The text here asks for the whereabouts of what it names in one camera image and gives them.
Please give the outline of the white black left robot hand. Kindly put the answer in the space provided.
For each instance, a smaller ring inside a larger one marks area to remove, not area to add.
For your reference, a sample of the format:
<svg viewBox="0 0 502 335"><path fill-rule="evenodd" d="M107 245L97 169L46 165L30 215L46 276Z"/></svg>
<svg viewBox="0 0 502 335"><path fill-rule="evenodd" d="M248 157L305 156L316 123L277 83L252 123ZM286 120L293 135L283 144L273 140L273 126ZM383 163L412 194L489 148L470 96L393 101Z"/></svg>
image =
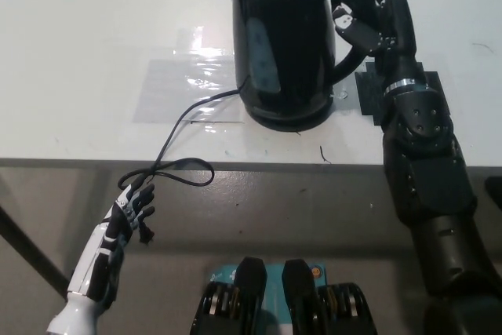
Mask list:
<svg viewBox="0 0 502 335"><path fill-rule="evenodd" d="M140 180L115 199L103 220L93 229L78 260L67 291L109 308L115 301L125 248L134 232L148 244L155 233L144 223L155 212L151 205L155 186L142 188Z"/></svg>

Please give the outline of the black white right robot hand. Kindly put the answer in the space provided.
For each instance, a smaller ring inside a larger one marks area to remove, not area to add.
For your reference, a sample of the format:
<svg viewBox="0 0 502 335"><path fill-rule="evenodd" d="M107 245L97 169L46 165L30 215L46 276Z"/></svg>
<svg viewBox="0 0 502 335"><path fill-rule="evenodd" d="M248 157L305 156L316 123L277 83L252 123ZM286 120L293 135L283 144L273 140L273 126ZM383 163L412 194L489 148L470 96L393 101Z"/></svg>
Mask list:
<svg viewBox="0 0 502 335"><path fill-rule="evenodd" d="M384 92L425 82L417 60L413 19L407 0L369 0L376 22L364 21L353 11L337 6L333 12L336 32L356 51L375 60L384 79Z"/></svg>

